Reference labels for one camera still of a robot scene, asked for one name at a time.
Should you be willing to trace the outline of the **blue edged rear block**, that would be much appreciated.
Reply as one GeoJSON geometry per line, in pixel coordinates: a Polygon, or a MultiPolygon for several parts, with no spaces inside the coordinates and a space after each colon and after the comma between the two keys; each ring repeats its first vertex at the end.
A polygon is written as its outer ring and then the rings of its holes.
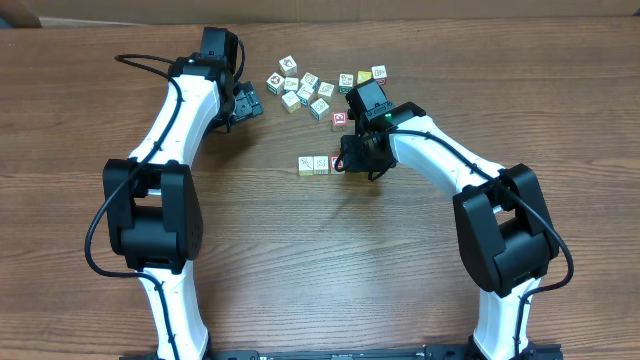
{"type": "Polygon", "coordinates": [[[314,90],[317,90],[319,88],[320,85],[320,80],[319,77],[310,73],[310,72],[306,72],[302,77],[301,77],[301,84],[302,85],[308,85],[309,87],[313,88],[314,90]]]}

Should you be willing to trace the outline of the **small rear centre block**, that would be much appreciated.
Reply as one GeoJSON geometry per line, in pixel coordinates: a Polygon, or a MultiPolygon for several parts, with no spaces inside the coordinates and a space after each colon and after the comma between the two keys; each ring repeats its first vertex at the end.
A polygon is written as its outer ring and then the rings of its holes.
{"type": "Polygon", "coordinates": [[[299,90],[300,80],[296,77],[286,77],[284,80],[284,93],[296,93],[299,90]]]}

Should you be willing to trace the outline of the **brown cardboard backdrop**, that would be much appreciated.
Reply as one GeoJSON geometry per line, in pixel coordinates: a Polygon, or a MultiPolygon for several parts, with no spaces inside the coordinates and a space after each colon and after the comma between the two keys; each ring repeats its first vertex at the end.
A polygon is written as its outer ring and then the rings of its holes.
{"type": "Polygon", "coordinates": [[[639,0],[1,0],[17,27],[629,16],[639,0]]]}

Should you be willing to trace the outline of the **green B letter block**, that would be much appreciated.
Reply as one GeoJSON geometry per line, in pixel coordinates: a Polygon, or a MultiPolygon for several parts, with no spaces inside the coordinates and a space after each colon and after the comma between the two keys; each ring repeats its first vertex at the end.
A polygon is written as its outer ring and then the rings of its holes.
{"type": "Polygon", "coordinates": [[[338,86],[340,93],[347,94],[354,86],[354,76],[352,74],[341,74],[338,86]]]}

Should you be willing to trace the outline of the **far rear cluster block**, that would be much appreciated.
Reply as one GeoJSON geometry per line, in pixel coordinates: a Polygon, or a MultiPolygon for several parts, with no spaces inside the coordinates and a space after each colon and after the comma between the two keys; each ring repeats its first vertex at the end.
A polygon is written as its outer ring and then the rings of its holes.
{"type": "Polygon", "coordinates": [[[293,77],[298,71],[297,63],[291,55],[279,60],[279,68],[285,77],[293,77]]]}

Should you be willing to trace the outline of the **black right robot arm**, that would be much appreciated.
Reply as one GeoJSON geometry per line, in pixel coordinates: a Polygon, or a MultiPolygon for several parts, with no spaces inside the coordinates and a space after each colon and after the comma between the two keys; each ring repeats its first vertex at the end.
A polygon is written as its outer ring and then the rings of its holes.
{"type": "Polygon", "coordinates": [[[452,199],[460,257],[480,289],[478,323],[460,358],[562,358],[560,346],[527,338],[532,297],[561,249],[535,173],[475,155],[419,106],[394,105],[374,80],[346,101],[355,132],[342,137],[336,170],[375,181],[402,164],[452,199]]]}

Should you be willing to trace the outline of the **red number 3 block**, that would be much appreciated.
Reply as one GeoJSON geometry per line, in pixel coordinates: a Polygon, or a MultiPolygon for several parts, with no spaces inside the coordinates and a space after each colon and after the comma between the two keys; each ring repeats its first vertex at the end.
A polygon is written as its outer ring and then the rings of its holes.
{"type": "Polygon", "coordinates": [[[380,86],[384,86],[387,84],[388,75],[387,75],[386,67],[384,65],[372,66],[371,72],[372,72],[372,78],[380,86]]]}

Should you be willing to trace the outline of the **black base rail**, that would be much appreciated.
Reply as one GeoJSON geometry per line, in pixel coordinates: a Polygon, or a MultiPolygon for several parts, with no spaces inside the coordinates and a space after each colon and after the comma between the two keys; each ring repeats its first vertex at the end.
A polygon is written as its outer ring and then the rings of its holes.
{"type": "MultiPolygon", "coordinates": [[[[562,360],[560,345],[538,346],[533,343],[519,359],[562,360]]],[[[154,354],[124,356],[127,360],[164,359],[154,354]]],[[[210,360],[471,360],[484,359],[475,345],[427,345],[415,349],[337,350],[260,353],[255,350],[212,351],[207,350],[203,359],[210,360]]]]}

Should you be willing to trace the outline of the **yellow top picture block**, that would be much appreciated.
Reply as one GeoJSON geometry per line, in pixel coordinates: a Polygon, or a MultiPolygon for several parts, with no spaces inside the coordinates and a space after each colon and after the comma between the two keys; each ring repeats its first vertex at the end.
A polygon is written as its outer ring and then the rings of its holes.
{"type": "Polygon", "coordinates": [[[328,156],[313,157],[313,173],[315,175],[328,175],[330,172],[330,164],[328,156]]]}

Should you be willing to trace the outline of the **far left cluster block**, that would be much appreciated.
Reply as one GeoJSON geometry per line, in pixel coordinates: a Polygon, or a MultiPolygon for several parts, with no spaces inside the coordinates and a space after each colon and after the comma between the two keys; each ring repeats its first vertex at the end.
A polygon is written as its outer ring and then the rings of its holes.
{"type": "Polygon", "coordinates": [[[274,95],[280,95],[284,91],[285,78],[274,72],[266,80],[267,88],[274,95]]]}

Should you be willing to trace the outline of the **red E block front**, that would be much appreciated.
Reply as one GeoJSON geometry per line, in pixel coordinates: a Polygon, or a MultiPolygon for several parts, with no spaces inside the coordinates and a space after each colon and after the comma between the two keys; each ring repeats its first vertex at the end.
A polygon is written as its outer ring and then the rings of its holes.
{"type": "Polygon", "coordinates": [[[339,155],[332,155],[329,157],[330,173],[332,175],[343,174],[343,161],[339,159],[339,155]]]}

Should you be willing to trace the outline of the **blue edged block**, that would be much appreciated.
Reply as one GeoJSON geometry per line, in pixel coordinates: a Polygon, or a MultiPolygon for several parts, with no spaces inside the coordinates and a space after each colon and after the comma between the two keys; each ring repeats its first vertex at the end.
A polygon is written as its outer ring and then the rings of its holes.
{"type": "Polygon", "coordinates": [[[319,88],[320,85],[320,80],[319,77],[310,73],[310,72],[306,72],[302,77],[301,77],[301,84],[302,85],[308,85],[309,87],[313,88],[314,90],[317,90],[319,88]]]}
{"type": "Polygon", "coordinates": [[[302,106],[309,106],[315,97],[315,89],[309,85],[303,84],[296,92],[302,106]]]}

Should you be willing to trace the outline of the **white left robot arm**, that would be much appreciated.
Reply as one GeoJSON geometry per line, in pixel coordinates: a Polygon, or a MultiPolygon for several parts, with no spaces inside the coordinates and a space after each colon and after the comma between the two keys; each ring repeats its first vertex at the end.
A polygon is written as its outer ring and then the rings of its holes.
{"type": "Polygon", "coordinates": [[[158,336],[154,359],[210,359],[211,337],[197,302],[194,261],[203,217],[191,167],[205,136],[262,114],[253,85],[240,80],[244,45],[207,27],[199,51],[169,61],[164,104],[141,143],[103,170],[105,218],[125,278],[147,295],[158,336]]]}

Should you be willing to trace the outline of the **plain wooden picture block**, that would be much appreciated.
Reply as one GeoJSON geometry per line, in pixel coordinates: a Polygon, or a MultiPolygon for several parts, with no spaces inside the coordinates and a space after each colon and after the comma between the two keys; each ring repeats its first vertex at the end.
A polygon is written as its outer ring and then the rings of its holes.
{"type": "Polygon", "coordinates": [[[300,176],[311,176],[314,174],[314,158],[312,156],[301,156],[298,158],[298,174],[300,176]]]}

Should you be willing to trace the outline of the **red e block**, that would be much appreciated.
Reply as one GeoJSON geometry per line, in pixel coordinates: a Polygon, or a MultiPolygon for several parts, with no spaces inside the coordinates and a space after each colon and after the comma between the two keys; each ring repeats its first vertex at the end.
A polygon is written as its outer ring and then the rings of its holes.
{"type": "Polygon", "coordinates": [[[345,131],[348,127],[348,115],[346,112],[334,112],[331,117],[331,129],[333,132],[345,131]]]}
{"type": "Polygon", "coordinates": [[[330,173],[332,175],[343,174],[343,161],[339,159],[339,155],[332,155],[329,157],[330,173]]]}

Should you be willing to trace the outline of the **blue edged centre block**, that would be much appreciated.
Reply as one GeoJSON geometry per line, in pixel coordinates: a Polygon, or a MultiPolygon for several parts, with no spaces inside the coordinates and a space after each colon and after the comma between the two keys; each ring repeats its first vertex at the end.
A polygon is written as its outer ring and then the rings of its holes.
{"type": "Polygon", "coordinates": [[[309,106],[315,97],[315,89],[309,85],[303,84],[296,92],[302,106],[309,106]]]}

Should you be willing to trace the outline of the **yellow G letter block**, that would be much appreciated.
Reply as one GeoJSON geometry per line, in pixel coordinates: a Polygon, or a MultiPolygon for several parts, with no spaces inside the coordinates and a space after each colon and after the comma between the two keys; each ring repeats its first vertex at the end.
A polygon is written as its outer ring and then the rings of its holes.
{"type": "Polygon", "coordinates": [[[288,113],[293,113],[301,107],[300,98],[293,91],[285,93],[281,97],[281,102],[288,113]]]}

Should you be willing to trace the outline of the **yellow top hand block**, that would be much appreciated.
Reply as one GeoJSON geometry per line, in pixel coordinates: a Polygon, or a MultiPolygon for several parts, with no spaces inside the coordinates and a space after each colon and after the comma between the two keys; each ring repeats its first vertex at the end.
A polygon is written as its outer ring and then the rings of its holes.
{"type": "Polygon", "coordinates": [[[359,71],[357,73],[357,83],[364,83],[372,78],[372,73],[370,71],[359,71]]]}

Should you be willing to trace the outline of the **red E block rear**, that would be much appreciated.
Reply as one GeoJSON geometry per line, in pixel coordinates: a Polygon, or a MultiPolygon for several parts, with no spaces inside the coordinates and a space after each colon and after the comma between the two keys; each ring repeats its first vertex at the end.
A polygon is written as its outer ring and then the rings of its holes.
{"type": "Polygon", "coordinates": [[[346,112],[334,112],[331,117],[331,129],[333,132],[345,131],[348,127],[348,115],[346,112]]]}

